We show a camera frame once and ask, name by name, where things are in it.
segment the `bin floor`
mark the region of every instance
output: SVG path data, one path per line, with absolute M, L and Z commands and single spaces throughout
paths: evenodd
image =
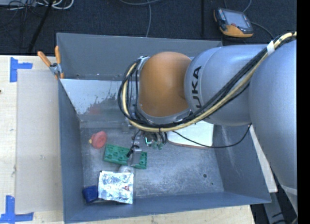
M 81 152 L 84 186 L 97 185 L 101 170 L 117 171 L 119 164 L 103 160 L 105 146 L 95 149 L 88 142 L 100 128 L 82 128 Z M 107 144 L 131 147 L 134 130 L 107 128 Z M 222 192 L 222 179 L 213 149 L 197 149 L 166 143 L 161 150 L 140 142 L 147 152 L 147 168 L 135 169 L 135 197 Z

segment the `blue tape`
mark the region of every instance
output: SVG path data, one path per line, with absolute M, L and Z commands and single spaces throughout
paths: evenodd
M 1 214 L 0 223 L 10 223 L 15 222 L 28 222 L 32 221 L 33 212 L 29 214 L 16 214 L 15 215 L 15 198 L 7 195 L 5 197 L 5 214 Z
M 32 63 L 18 63 L 18 60 L 11 57 L 10 82 L 17 81 L 17 69 L 32 69 Z

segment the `wooden table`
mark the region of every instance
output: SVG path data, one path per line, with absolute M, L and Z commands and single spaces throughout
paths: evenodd
M 33 64 L 32 70 L 49 70 L 37 56 L 13 56 L 19 63 Z M 16 130 L 17 130 L 17 84 L 9 81 L 9 55 L 0 56 L 0 214 L 5 211 L 5 196 L 15 197 Z M 250 206 L 216 208 L 172 214 L 141 216 L 126 219 L 106 220 L 92 223 L 116 224 L 254 224 Z M 33 221 L 26 223 L 63 223 L 62 211 L 35 212 Z

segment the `yellow cable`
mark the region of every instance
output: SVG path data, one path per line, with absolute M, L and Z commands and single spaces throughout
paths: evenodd
M 293 36 L 297 36 L 297 32 L 295 32 L 294 34 L 290 33 L 286 33 L 284 35 L 282 35 L 275 43 L 274 43 L 274 48 L 277 49 L 277 47 L 287 38 L 289 37 L 293 37 Z M 233 88 L 221 101 L 219 101 L 216 105 L 212 106 L 211 108 L 209 108 L 206 112 L 202 113 L 201 115 L 197 116 L 195 119 L 184 123 L 184 124 L 180 124 L 177 125 L 175 127 L 171 127 L 171 128 L 151 128 L 151 127 L 147 127 L 147 126 L 143 126 L 141 124 L 136 123 L 133 120 L 129 120 L 129 123 L 132 124 L 133 126 L 135 126 L 136 128 L 143 130 L 143 131 L 147 131 L 147 132 L 168 132 L 168 131 L 175 131 L 175 130 L 179 130 L 181 128 L 185 128 L 188 127 L 192 124 L 195 124 L 201 120 L 203 120 L 204 118 L 208 117 L 209 115 L 211 115 L 212 113 L 214 113 L 217 109 L 219 109 L 220 107 L 222 107 L 227 101 L 229 101 L 233 95 L 240 90 L 252 77 L 252 75 L 254 74 L 255 70 L 258 68 L 258 66 L 265 60 L 265 58 L 268 56 L 268 53 L 266 52 L 263 57 L 258 61 L 258 63 L 250 70 L 250 72 L 245 76 L 245 78 L 235 87 Z M 127 76 L 131 73 L 131 70 L 134 68 L 134 66 L 137 63 L 133 64 L 128 73 Z M 123 91 L 122 91 L 122 100 L 123 100 L 123 109 L 124 112 L 126 114 L 129 115 L 128 113 L 128 109 L 127 106 L 125 104 L 126 102 L 126 90 L 127 90 L 127 85 L 128 85 L 128 81 L 126 81 L 124 83 L 124 87 L 123 87 Z

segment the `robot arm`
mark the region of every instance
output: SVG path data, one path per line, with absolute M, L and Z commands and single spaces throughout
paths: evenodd
M 132 109 L 128 84 L 133 76 L 137 99 Z M 297 213 L 296 33 L 268 46 L 213 48 L 191 61 L 178 53 L 140 58 L 126 72 L 118 98 L 130 124 L 145 132 L 164 133 L 201 120 L 252 124 Z M 167 111 L 169 105 L 174 108 Z

